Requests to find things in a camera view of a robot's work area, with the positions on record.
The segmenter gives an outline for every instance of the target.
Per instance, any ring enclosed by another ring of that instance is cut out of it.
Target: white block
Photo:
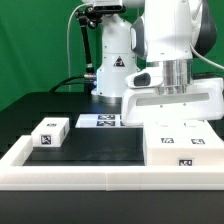
[[[207,121],[144,122],[146,166],[224,166],[224,143]]]
[[[69,118],[44,118],[31,133],[33,147],[60,147],[69,132]]]

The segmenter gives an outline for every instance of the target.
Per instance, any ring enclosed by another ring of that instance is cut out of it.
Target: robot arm
[[[146,60],[147,68],[130,75],[128,87],[177,86],[190,84],[191,59],[195,57],[190,45],[205,55],[216,41],[216,27],[207,0],[147,0],[145,13],[133,24],[131,35],[132,50]],[[172,75],[169,79],[179,81],[167,80],[168,72]],[[141,81],[140,77],[146,76],[151,82]]]
[[[191,78],[192,49],[204,55],[216,41],[207,0],[146,0],[144,14],[133,24],[131,34],[132,49],[146,60],[146,68],[126,78],[129,89],[122,99],[125,125],[167,117],[223,117],[223,80]]]

